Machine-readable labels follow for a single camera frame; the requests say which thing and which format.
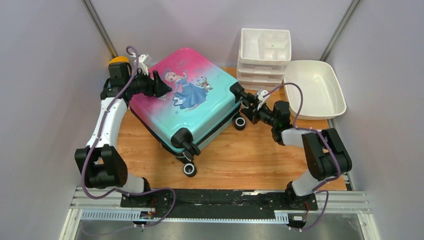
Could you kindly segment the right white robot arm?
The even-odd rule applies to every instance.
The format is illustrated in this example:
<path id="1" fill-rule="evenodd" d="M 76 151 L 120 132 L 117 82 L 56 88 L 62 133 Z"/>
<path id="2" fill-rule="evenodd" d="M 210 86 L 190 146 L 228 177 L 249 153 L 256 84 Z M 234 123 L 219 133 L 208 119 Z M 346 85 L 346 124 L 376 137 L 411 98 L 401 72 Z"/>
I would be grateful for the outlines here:
<path id="1" fill-rule="evenodd" d="M 351 157 L 335 128 L 316 130 L 294 126 L 286 101 L 275 102 L 273 109 L 269 109 L 265 103 L 250 103 L 245 98 L 240 103 L 243 106 L 241 112 L 253 124 L 261 121 L 271 126 L 272 138 L 276 143 L 304 150 L 307 170 L 289 182 L 285 190 L 285 203 L 290 209 L 299 209 L 306 197 L 352 169 Z"/>

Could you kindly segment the pink and teal kids suitcase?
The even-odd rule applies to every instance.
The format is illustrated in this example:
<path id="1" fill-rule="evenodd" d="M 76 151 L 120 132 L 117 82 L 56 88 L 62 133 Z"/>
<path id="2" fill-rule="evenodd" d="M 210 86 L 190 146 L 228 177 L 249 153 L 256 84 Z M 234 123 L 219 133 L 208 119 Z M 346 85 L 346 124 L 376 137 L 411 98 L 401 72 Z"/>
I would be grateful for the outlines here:
<path id="1" fill-rule="evenodd" d="M 247 102 L 235 95 L 239 82 L 192 48 L 181 48 L 151 68 L 170 92 L 159 98 L 142 93 L 129 103 L 132 113 L 183 163 L 183 173 L 197 173 L 195 157 L 228 126 L 245 129 L 240 108 Z"/>

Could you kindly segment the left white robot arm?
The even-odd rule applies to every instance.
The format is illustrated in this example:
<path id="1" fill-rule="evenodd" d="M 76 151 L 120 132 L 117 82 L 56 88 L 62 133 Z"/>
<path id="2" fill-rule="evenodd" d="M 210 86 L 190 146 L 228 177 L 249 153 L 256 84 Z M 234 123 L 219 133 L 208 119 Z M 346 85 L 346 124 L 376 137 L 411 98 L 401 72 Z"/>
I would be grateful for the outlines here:
<path id="1" fill-rule="evenodd" d="M 74 159 L 81 174 L 81 186 L 91 199 L 102 199 L 112 192 L 133 196 L 138 206 L 153 201 L 147 180 L 129 173 L 117 150 L 119 130 L 132 98 L 138 94 L 156 99 L 171 91 L 157 70 L 131 67 L 128 62 L 111 63 L 110 77 L 100 93 L 100 112 L 90 139 L 76 149 Z"/>

